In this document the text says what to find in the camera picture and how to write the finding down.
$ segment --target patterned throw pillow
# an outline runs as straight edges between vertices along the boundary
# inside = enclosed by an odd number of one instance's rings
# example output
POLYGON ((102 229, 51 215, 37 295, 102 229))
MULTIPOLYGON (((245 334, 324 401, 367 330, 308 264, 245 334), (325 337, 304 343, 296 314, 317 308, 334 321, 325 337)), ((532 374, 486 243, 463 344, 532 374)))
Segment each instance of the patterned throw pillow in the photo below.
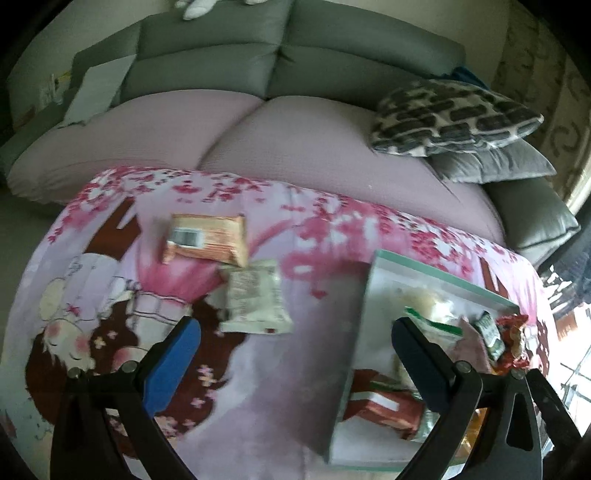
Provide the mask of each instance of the patterned throw pillow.
POLYGON ((454 80, 419 80, 378 105, 375 150, 428 157, 504 147, 535 131, 544 117, 495 92, 454 80))

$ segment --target blue gripper pad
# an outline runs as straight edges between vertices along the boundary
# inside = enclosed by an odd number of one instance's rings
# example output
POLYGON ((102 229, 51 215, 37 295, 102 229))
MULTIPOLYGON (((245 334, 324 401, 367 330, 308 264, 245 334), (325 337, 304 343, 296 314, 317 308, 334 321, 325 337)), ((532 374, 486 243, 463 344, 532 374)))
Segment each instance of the blue gripper pad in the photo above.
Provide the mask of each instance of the blue gripper pad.
POLYGON ((168 407, 200 343, 201 327, 191 319, 146 377, 143 403, 150 417, 168 407))

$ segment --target red snack bag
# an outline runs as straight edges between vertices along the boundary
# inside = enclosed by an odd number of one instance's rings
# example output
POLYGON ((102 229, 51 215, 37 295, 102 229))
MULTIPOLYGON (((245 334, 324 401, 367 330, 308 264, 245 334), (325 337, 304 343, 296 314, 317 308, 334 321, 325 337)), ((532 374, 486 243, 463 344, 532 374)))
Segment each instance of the red snack bag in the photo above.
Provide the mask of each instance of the red snack bag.
POLYGON ((358 416, 378 425, 403 432, 403 438, 416 433, 425 405, 407 391, 384 391, 372 385, 375 378, 383 379, 375 370, 356 370, 351 396, 343 421, 358 416))
POLYGON ((501 338, 507 347, 497 363, 495 370, 500 373, 507 373, 513 368, 527 369, 530 360, 525 352, 525 326, 527 315, 508 315, 496 320, 501 332, 501 338))

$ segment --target sofa armrest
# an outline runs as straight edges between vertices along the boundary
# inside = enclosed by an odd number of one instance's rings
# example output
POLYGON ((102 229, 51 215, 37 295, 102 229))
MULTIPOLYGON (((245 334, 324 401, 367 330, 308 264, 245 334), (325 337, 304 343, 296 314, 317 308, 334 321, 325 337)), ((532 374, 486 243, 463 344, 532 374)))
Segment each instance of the sofa armrest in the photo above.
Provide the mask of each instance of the sofa armrest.
POLYGON ((505 227, 507 246, 539 265, 581 227, 544 178, 483 185, 505 227))
POLYGON ((29 148, 37 138, 52 129, 64 118, 65 105, 50 103, 29 123, 20 128, 2 147, 0 147, 0 167, 4 175, 8 172, 17 158, 29 148))

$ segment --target pink blanket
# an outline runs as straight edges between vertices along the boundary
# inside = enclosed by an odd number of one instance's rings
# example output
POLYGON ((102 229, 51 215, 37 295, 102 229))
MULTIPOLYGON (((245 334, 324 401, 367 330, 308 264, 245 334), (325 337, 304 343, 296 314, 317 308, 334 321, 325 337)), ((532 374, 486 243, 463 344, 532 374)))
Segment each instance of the pink blanket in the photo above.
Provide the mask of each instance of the pink blanket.
MULTIPOLYGON (((66 207, 25 270, 0 364, 0 419, 34 473, 48 478, 66 371, 102 374, 139 360, 193 312, 202 345, 155 418, 161 430, 200 480, 306 478, 321 468, 380 248, 514 301, 530 317, 531 363, 548 374, 557 337, 541 281, 528 261, 496 244, 285 183, 121 167, 97 176, 66 207), (171 213, 244 214, 251 259, 280 263, 294 333, 220 332, 217 264, 158 260, 171 213)), ((138 472, 117 412, 109 415, 138 472)))

